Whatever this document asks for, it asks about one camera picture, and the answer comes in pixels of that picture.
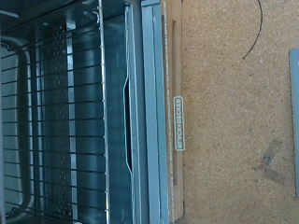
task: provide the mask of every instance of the brand label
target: brand label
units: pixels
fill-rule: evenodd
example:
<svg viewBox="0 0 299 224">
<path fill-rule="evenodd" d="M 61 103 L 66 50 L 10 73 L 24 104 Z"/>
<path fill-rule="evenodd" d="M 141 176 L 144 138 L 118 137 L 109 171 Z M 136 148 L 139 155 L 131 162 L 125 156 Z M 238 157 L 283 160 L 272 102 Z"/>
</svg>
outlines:
<svg viewBox="0 0 299 224">
<path fill-rule="evenodd" d="M 177 151 L 185 150 L 184 100 L 181 96 L 174 98 L 175 146 Z"/>
</svg>

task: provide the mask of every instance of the cork surface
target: cork surface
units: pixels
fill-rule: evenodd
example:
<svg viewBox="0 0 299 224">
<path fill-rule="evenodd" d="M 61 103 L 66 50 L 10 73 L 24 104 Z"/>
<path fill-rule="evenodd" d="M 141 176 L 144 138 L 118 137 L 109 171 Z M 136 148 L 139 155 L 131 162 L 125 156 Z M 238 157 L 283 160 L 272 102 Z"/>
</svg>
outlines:
<svg viewBox="0 0 299 224">
<path fill-rule="evenodd" d="M 184 0 L 185 215 L 178 224 L 296 224 L 289 50 L 299 0 Z"/>
</svg>

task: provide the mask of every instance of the black wire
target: black wire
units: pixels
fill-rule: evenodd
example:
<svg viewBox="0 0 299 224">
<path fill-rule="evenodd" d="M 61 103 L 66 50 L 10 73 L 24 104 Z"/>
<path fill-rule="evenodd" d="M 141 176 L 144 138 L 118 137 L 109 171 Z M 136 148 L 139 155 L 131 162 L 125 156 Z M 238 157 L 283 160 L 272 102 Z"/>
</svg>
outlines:
<svg viewBox="0 0 299 224">
<path fill-rule="evenodd" d="M 256 36 L 255 41 L 254 41 L 252 47 L 250 48 L 249 52 L 243 57 L 243 60 L 246 59 L 247 56 L 249 56 L 249 54 L 250 54 L 251 51 L 253 50 L 253 48 L 254 48 L 256 42 L 258 41 L 258 38 L 259 38 L 259 36 L 260 36 L 260 33 L 261 33 L 261 31 L 262 31 L 262 24 L 263 24 L 263 9 L 262 9 L 262 5 L 261 5 L 260 0 L 258 0 L 258 2 L 259 2 L 260 10 L 261 10 L 261 24 L 260 24 L 260 31 L 259 31 L 258 35 Z"/>
</svg>

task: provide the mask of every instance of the blue edge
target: blue edge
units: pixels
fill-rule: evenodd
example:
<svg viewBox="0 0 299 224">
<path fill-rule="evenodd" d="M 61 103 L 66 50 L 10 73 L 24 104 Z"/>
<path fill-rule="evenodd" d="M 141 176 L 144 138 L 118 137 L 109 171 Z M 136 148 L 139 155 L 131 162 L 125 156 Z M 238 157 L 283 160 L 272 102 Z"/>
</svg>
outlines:
<svg viewBox="0 0 299 224">
<path fill-rule="evenodd" d="M 299 49 L 292 49 L 290 51 L 290 69 L 292 84 L 292 121 L 295 153 L 295 182 L 296 196 L 299 197 Z"/>
</svg>

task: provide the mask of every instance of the wire rack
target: wire rack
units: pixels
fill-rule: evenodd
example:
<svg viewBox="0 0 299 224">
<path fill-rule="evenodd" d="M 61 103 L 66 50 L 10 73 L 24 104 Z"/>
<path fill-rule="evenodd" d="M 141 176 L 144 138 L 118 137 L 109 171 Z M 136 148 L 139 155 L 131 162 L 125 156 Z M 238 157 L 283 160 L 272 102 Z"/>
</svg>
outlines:
<svg viewBox="0 0 299 224">
<path fill-rule="evenodd" d="M 7 219 L 109 223 L 101 1 L 96 14 L 79 28 L 57 22 L 43 39 L 3 40 Z"/>
</svg>

